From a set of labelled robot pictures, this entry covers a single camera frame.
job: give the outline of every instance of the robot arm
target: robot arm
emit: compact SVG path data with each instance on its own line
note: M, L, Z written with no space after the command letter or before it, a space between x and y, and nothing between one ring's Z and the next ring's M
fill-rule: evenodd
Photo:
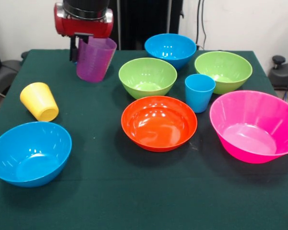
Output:
M88 42L90 36L107 38L113 28L110 0L63 0L54 7L58 34L71 38L70 61L77 61L76 37Z

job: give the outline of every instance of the table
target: table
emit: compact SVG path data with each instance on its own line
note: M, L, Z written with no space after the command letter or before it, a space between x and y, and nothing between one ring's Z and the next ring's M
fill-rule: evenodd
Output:
M253 66L241 89L274 94L254 53L235 53ZM125 62L146 53L117 51L98 84L77 78L68 55L32 50L0 109L0 135L35 121L19 94L32 82L45 82L60 108L53 122L73 141L66 167L48 185L25 189L0 180L0 230L288 229L288 155L262 165L236 160L221 146L209 110L197 116L187 144L147 152L121 129L120 116L133 99L118 78ZM169 96L184 101L193 62L179 71Z

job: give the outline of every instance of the green bowl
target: green bowl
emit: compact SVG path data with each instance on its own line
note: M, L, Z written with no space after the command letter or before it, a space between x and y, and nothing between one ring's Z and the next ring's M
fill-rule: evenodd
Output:
M224 51L212 51L195 60L198 73L208 75L216 81L214 93L225 94L239 88L251 76L251 64L243 57Z
M135 99L164 96L177 79L175 68L157 58L138 58L125 63L119 78L126 91Z

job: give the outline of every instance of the orange bowl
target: orange bowl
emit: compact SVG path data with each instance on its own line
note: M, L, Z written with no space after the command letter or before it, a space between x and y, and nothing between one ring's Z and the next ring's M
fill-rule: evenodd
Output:
M126 135L143 149L166 152L183 145L195 133L197 118L185 103L150 96L131 103L121 116Z

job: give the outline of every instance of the plastic bowl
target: plastic bowl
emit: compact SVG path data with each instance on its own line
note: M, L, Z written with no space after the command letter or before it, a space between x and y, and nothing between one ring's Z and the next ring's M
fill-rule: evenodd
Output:
M247 163L265 163L288 154L288 104L256 91L235 91L217 98L210 120L222 145Z
M63 169L72 139L61 126L31 122L0 137L0 178L20 187L42 186Z
M138 58L125 63L119 78L126 91L135 99L165 95L177 79L175 68L156 58Z
M179 34L158 34L145 42L145 50L150 56L165 60L179 70L195 54L196 44Z
M225 94L239 88L252 74L251 64L243 57L224 51L212 51L195 60L198 73L216 81L214 93Z
M121 116L127 136L143 149L173 150L196 131L197 119L185 103L166 96L151 96L131 103Z

